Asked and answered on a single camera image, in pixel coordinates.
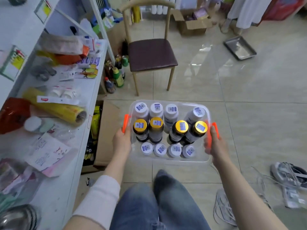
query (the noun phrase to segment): brown chair seat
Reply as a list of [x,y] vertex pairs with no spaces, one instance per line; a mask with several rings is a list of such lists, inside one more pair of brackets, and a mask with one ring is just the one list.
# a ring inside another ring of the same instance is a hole
[[131,72],[170,68],[178,65],[167,39],[153,38],[128,45]]

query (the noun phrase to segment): price tag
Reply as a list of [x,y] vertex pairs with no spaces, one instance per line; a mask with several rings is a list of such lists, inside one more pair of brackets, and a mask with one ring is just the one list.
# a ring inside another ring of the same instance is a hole
[[45,23],[51,11],[52,11],[52,6],[50,5],[49,1],[41,0],[38,6],[36,7],[34,13],[42,21],[42,23]]
[[21,69],[26,55],[17,47],[13,46],[6,61],[0,69],[0,74],[15,81],[19,70]]

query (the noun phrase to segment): jeans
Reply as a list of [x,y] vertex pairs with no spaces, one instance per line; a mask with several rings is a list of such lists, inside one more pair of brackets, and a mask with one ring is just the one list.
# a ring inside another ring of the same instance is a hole
[[118,202],[110,230],[210,230],[186,188],[159,170],[153,191],[143,183],[129,188]]

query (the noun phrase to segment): wooden chair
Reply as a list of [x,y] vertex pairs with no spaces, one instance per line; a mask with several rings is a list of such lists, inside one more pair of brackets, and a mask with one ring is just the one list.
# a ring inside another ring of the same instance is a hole
[[[168,7],[165,36],[164,38],[153,38],[131,42],[131,37],[129,34],[129,20],[127,19],[127,14],[125,11],[130,11],[130,8],[133,6],[146,5],[162,5]],[[136,73],[172,68],[169,76],[169,83],[167,85],[167,91],[169,91],[171,86],[175,66],[178,65],[172,47],[167,40],[171,8],[175,8],[175,4],[166,0],[130,0],[121,5],[121,7],[118,9],[119,12],[123,13],[124,17],[125,31],[128,41],[130,71],[133,74],[137,96],[139,96],[139,92]]]

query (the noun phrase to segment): clear plastic bin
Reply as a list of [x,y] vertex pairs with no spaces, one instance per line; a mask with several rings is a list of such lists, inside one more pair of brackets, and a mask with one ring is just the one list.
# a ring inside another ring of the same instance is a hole
[[[138,102],[144,102],[148,108],[150,108],[151,104],[155,102],[159,102],[163,106],[163,111],[165,111],[165,107],[168,104],[175,104],[178,107],[178,120],[185,120],[185,117],[187,113],[191,110],[193,110],[194,107],[200,107],[203,108],[206,112],[204,115],[204,118],[201,119],[202,121],[205,121],[208,126],[211,125],[211,119],[210,119],[210,112],[208,108],[204,105],[201,104],[196,104],[196,103],[185,103],[185,102],[176,102],[176,101],[160,101],[160,100],[136,100],[133,102],[129,108],[129,121],[128,125],[131,126],[131,143],[132,143],[132,151],[130,153],[131,157],[135,158],[149,158],[149,159],[155,159],[155,160],[160,160],[160,161],[167,161],[169,162],[211,162],[210,160],[210,155],[205,153],[205,147],[204,147],[204,140],[210,134],[209,130],[206,132],[206,134],[201,138],[196,140],[192,145],[195,148],[195,155],[194,157],[191,158],[183,158],[183,157],[169,157],[168,154],[165,154],[163,157],[157,157],[153,152],[150,155],[144,155],[141,152],[141,145],[142,143],[137,141],[136,139],[136,134],[132,130],[132,126],[134,122],[136,121],[137,117],[135,116],[135,110],[134,107]],[[169,147],[169,143],[167,142],[167,137],[169,134],[167,134],[165,131],[163,131],[163,138],[161,143],[164,143],[166,147]]]

